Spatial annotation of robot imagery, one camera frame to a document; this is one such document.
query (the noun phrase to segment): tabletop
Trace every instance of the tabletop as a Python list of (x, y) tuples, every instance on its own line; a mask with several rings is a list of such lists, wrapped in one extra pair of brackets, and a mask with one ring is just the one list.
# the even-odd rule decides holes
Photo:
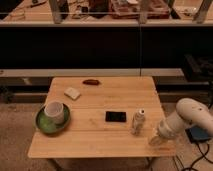
[[(97, 79), (100, 85), (85, 85)], [(72, 100), (64, 95), (68, 87), (81, 96)], [(173, 156), (174, 142), (150, 146), (148, 140), (164, 112), (152, 77), (56, 77), (51, 83), (45, 104), (57, 100), (71, 111), (71, 122), (56, 136), (38, 129), (32, 139), (30, 158), (98, 158)], [(130, 132), (135, 112), (143, 108), (146, 120), (139, 136)], [(106, 122), (106, 111), (124, 111), (127, 121)]]

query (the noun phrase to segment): floor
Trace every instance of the floor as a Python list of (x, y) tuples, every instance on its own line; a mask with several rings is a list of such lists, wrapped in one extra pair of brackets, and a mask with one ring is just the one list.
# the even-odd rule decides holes
[[(30, 159), (27, 157), (28, 149), (35, 130), (34, 117), (43, 103), (0, 103), (0, 171), (53, 171), (54, 167), (44, 159)], [(163, 103), (165, 114), (173, 111), (174, 103)], [(177, 155), (188, 167), (200, 153), (197, 147), (190, 144), (185, 132), (181, 133), (175, 140)], [(213, 149), (207, 155), (213, 160)], [(136, 159), (96, 159), (96, 160), (72, 160), (69, 166), (60, 162), (64, 168), (73, 171), (176, 171), (171, 157), (163, 157), (156, 160), (151, 169), (143, 169), (147, 163), (144, 158)], [(195, 165), (199, 171), (213, 170), (213, 165), (206, 160), (201, 160)]]

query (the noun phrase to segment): blue object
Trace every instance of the blue object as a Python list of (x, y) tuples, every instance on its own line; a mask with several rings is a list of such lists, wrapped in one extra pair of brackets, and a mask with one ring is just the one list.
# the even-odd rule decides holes
[(210, 140), (212, 137), (206, 132), (206, 130), (199, 126), (193, 126), (192, 128), (186, 129), (186, 134), (191, 143), (205, 142)]

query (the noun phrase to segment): bottle cap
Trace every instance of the bottle cap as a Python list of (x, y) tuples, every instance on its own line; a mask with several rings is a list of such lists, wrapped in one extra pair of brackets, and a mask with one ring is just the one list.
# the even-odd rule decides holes
[(144, 110), (143, 110), (143, 109), (139, 109), (138, 113), (139, 113), (140, 115), (144, 115)]

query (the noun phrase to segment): small bottle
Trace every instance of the small bottle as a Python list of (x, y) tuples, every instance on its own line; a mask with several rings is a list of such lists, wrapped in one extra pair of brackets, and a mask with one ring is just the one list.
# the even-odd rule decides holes
[(137, 136), (140, 134), (140, 130), (144, 121), (145, 121), (144, 110), (140, 109), (137, 113), (135, 113), (132, 119), (131, 133), (133, 135)]

